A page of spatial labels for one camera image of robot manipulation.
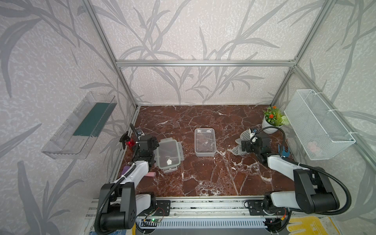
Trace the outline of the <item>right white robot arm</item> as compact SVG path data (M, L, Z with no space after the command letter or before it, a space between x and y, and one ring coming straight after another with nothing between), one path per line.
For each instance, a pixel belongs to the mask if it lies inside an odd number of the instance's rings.
M241 141L240 147L243 152L256 154L261 163L294 182L294 191L272 192L265 196L264 205L268 209L277 207L306 214L339 215L350 208L349 189L324 169L273 155L256 136Z

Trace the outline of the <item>lunch box lid green seal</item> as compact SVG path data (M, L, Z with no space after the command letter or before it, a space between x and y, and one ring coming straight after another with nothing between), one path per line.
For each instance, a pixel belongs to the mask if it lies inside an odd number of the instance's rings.
M162 139L154 154L155 165L164 173L176 171L184 160L182 144L173 138Z

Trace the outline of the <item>clear lunch box base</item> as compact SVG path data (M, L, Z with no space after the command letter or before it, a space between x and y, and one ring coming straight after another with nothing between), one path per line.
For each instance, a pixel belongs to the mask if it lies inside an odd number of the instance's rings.
M197 157L213 157L217 151L213 128L197 128L194 131L194 151Z

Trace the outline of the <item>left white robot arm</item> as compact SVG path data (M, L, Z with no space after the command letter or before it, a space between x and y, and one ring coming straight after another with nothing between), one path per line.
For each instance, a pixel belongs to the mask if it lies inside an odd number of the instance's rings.
M139 137L130 168L116 181L102 186L94 222L98 235L130 230L140 212L154 207L151 194L136 195L135 189L154 165L154 151L158 147L156 137Z

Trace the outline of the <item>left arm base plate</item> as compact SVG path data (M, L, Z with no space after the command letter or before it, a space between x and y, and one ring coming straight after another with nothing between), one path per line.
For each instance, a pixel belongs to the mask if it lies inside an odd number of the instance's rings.
M171 209L170 200L156 200L155 209L152 211L152 216L169 216Z

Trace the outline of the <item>grey wiping cloth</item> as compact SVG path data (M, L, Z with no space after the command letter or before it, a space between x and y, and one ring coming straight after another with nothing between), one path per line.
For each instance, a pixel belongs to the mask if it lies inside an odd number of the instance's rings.
M227 151L231 152L235 156L242 156L247 154L245 150L242 150L242 142L249 141L251 138L254 136L254 133L250 129L245 130L244 132L241 133L240 137L236 139L236 144L232 149L227 149Z

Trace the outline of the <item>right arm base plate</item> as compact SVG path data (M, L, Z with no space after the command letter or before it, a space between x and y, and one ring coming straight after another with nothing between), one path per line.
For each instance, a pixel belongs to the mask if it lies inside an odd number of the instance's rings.
M245 200L244 207L249 210L250 215L277 216L287 215L286 208L276 207L271 199Z

